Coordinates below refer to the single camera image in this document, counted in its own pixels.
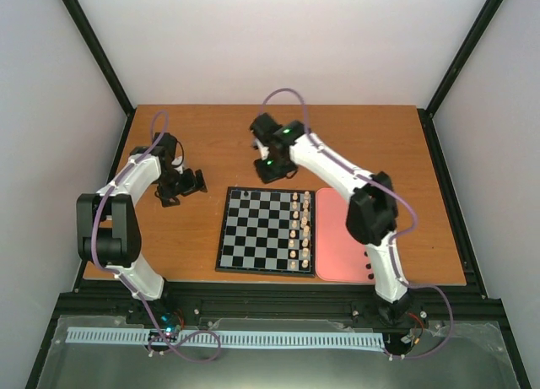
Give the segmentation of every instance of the white perforated rail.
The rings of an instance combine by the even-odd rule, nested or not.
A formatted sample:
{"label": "white perforated rail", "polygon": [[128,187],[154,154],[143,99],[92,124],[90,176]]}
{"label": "white perforated rail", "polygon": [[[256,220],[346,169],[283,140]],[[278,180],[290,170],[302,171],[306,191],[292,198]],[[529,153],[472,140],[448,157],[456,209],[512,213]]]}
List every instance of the white perforated rail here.
{"label": "white perforated rail", "polygon": [[[172,343],[182,340],[194,330],[184,330]],[[359,349],[382,351],[384,343],[380,333],[367,332],[216,332],[223,348],[253,349]],[[146,345],[153,337],[150,329],[70,327],[66,343]],[[165,345],[156,341],[153,345]],[[209,334],[198,334],[185,342],[187,347],[214,347]]]}

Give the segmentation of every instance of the gray wall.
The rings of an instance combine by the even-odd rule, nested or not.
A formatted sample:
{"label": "gray wall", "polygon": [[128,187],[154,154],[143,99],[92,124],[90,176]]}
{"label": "gray wall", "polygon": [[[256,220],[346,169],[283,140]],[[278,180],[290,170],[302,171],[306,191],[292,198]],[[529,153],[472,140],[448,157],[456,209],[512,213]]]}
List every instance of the gray wall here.
{"label": "gray wall", "polygon": [[75,201],[124,116],[60,0],[0,0],[0,387],[19,389],[79,264]]}
{"label": "gray wall", "polygon": [[540,0],[505,0],[435,117],[489,295],[540,387]]}
{"label": "gray wall", "polygon": [[420,106],[484,1],[80,0],[136,104]]}

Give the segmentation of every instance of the pink tray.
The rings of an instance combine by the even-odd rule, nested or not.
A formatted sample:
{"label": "pink tray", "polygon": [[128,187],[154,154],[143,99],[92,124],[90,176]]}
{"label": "pink tray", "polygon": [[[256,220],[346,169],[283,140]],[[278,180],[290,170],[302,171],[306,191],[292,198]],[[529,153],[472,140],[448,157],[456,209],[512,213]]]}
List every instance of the pink tray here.
{"label": "pink tray", "polygon": [[345,227],[348,203],[332,188],[316,193],[316,260],[319,278],[325,281],[374,284],[364,246]]}

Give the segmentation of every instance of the chessboard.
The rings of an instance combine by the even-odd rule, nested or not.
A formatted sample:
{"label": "chessboard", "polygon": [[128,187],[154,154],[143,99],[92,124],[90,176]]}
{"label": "chessboard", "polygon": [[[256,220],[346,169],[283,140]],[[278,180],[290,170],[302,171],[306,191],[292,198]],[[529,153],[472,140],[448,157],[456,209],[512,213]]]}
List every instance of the chessboard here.
{"label": "chessboard", "polygon": [[315,192],[232,186],[216,271],[315,277]]}

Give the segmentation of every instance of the wooden table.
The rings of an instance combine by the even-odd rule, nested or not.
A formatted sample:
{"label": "wooden table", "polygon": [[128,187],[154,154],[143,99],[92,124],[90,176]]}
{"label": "wooden table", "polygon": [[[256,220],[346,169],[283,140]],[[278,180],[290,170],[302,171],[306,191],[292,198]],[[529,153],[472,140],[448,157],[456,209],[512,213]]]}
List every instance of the wooden table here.
{"label": "wooden table", "polygon": [[[319,278],[282,277],[214,270],[228,186],[263,186],[253,166],[249,126],[255,105],[140,105],[123,150],[149,144],[149,125],[155,112],[170,114],[168,132],[179,138],[190,168],[202,169],[208,193],[180,197],[181,205],[162,208],[149,188],[136,207],[143,236],[143,254],[154,270],[177,281],[322,283]],[[271,105],[277,122],[301,119],[296,105]],[[465,284],[445,207],[414,106],[311,105],[311,127],[331,148],[374,173],[385,171],[394,189],[418,213],[419,226],[398,241],[403,270],[415,283]],[[292,180],[269,187],[317,190],[327,186],[306,169]],[[398,228],[411,219],[400,207]],[[110,278],[89,264],[85,278]]]}

